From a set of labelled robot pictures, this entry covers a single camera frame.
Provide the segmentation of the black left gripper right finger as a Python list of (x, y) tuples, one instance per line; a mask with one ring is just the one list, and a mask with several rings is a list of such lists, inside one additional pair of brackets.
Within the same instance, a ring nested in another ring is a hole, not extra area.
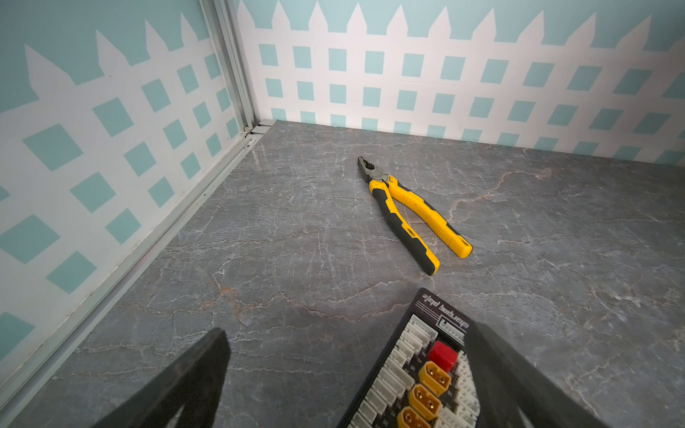
[(605, 427), (490, 326), (473, 322), (466, 353), (481, 411), (478, 427)]

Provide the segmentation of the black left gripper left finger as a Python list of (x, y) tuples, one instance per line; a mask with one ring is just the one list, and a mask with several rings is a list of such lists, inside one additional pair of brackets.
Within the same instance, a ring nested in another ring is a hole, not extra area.
[(212, 427), (231, 349), (226, 332), (214, 328), (96, 427)]

